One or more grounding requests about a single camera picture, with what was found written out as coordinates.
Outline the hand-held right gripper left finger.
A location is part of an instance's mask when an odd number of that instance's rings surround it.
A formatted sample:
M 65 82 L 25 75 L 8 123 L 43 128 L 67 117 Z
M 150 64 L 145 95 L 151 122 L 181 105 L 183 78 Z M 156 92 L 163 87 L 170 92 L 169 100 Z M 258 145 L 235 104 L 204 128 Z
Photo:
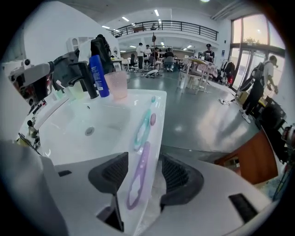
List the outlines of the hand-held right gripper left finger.
M 123 236 L 117 192 L 128 153 L 54 165 L 29 147 L 0 142 L 0 181 L 37 235 Z

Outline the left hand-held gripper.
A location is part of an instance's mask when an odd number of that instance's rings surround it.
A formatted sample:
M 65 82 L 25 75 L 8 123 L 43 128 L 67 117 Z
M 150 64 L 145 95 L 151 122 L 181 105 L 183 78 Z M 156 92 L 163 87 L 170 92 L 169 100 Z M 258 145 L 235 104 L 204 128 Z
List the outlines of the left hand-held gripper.
M 48 95 L 47 79 L 54 71 L 52 61 L 32 66 L 19 67 L 10 73 L 10 81 L 32 107 Z

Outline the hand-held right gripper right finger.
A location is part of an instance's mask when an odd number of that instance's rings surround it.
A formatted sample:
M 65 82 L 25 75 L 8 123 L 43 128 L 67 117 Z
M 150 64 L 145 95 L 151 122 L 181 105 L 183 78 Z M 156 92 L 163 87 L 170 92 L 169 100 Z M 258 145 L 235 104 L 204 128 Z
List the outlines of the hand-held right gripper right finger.
M 276 207 L 225 167 L 162 153 L 166 193 L 144 236 L 252 236 Z

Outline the light blue cup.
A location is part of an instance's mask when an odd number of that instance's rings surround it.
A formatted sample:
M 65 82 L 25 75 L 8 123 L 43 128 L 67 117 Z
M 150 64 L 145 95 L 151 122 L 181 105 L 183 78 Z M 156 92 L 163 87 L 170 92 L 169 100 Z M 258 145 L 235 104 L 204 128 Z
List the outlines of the light blue cup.
M 63 98 L 67 98 L 69 99 L 69 96 L 67 95 L 66 92 L 64 92 L 62 89 L 60 90 L 56 90 L 55 91 L 55 95 L 57 96 L 57 98 L 60 100 L 60 99 L 63 99 Z

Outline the yellow-green cup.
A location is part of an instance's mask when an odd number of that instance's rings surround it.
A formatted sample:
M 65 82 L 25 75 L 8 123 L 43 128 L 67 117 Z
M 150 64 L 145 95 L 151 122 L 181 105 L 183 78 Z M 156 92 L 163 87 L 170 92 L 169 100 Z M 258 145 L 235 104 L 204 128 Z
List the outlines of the yellow-green cup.
M 80 81 L 76 82 L 73 86 L 68 86 L 70 92 L 76 100 L 80 100 L 84 98 L 84 91 Z

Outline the purple toothbrush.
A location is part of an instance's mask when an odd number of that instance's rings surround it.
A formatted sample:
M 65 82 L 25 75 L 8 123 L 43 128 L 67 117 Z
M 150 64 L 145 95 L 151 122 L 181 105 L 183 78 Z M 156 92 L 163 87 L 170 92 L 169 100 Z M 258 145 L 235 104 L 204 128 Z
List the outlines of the purple toothbrush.
M 150 120 L 151 126 L 155 124 L 155 121 L 156 114 L 152 113 L 152 117 Z M 140 150 L 136 152 L 137 156 L 139 157 L 139 160 L 127 194 L 126 207 L 128 210 L 134 209 L 137 206 L 139 199 L 141 197 L 147 170 L 150 147 L 151 144 L 147 140 L 144 143 L 143 147 L 141 147 Z

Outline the pink cup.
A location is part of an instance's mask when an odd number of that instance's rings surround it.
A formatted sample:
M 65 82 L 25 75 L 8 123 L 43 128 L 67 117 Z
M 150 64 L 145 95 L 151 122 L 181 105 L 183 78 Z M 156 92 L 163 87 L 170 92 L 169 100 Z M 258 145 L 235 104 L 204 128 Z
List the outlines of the pink cup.
M 127 74 L 125 71 L 115 71 L 105 75 L 108 88 L 114 99 L 122 99 L 127 96 Z

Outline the teal toothbrush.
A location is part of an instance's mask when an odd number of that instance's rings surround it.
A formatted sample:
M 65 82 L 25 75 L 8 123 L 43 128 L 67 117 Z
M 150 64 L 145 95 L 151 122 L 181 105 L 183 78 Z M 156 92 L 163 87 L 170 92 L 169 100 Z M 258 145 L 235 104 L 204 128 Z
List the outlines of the teal toothbrush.
M 144 143 L 147 141 L 150 132 L 150 120 L 152 117 L 151 106 L 155 103 L 156 97 L 152 96 L 148 109 L 144 112 L 143 118 L 137 128 L 134 139 L 134 150 L 138 152 Z

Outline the white plastic rack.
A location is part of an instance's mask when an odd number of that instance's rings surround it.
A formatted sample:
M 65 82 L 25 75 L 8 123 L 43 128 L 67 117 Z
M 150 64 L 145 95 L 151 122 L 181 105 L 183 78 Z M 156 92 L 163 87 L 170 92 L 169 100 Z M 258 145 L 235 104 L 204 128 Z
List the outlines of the white plastic rack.
M 68 52 L 74 52 L 78 49 L 80 44 L 92 39 L 93 37 L 70 37 L 66 41 L 67 50 Z

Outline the white cloth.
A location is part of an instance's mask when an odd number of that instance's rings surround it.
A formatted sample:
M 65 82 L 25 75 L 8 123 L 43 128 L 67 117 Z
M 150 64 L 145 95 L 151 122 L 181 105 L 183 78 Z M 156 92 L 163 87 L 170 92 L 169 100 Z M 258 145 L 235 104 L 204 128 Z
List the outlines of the white cloth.
M 79 62 L 86 62 L 89 64 L 89 58 L 91 57 L 91 40 L 87 40 L 84 43 L 80 44 L 79 47 Z

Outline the blue bottle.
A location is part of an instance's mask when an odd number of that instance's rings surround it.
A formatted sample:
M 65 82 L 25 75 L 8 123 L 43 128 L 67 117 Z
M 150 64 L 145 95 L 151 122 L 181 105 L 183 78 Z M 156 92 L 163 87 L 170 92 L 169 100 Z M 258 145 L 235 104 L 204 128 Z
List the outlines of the blue bottle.
M 89 64 L 100 97 L 108 97 L 110 93 L 104 77 L 104 70 L 100 56 L 94 55 L 90 57 Z

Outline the coat stand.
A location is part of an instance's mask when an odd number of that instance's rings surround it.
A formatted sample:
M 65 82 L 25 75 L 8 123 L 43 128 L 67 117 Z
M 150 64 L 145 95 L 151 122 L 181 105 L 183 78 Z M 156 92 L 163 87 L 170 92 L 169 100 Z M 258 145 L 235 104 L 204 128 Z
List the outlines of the coat stand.
M 156 69 L 156 48 L 155 48 L 156 35 L 153 33 L 152 42 L 153 42 L 153 69 Z

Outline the black balcony railing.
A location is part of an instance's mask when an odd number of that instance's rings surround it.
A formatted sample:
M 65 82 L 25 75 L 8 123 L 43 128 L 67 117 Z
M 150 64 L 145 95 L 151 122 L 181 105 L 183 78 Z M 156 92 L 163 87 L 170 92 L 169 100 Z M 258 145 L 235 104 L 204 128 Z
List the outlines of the black balcony railing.
M 164 21 L 146 21 L 146 22 L 139 22 L 133 23 L 130 25 L 126 25 L 120 27 L 118 29 L 111 30 L 111 35 L 115 38 L 122 37 L 124 35 L 131 35 L 138 32 L 145 32 L 145 31 L 157 31 L 157 30 L 170 30 L 170 31 L 180 31 L 185 33 L 190 33 L 193 35 L 199 35 L 205 37 L 210 40 L 217 41 L 218 38 L 218 31 L 213 30 L 211 28 L 188 23 L 182 21 L 171 21 L 171 20 L 164 20 Z

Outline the white table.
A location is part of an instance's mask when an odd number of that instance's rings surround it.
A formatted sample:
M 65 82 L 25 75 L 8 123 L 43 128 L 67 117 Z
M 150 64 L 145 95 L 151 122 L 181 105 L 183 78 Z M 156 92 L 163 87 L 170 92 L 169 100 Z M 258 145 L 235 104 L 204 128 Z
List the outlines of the white table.
M 218 75 L 215 64 L 195 57 L 184 58 L 182 64 L 177 84 L 181 93 L 183 94 L 185 89 L 193 89 L 195 94 L 199 91 L 208 93 L 209 76 L 216 78 Z

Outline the glass entrance doors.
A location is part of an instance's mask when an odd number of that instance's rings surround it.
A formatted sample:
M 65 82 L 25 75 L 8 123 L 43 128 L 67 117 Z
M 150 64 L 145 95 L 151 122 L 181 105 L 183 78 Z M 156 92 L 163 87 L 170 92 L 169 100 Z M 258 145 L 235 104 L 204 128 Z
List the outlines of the glass entrance doors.
M 253 68 L 272 55 L 277 58 L 273 81 L 278 85 L 285 64 L 285 44 L 279 32 L 263 14 L 232 21 L 229 58 L 236 66 L 233 90 L 237 91 Z

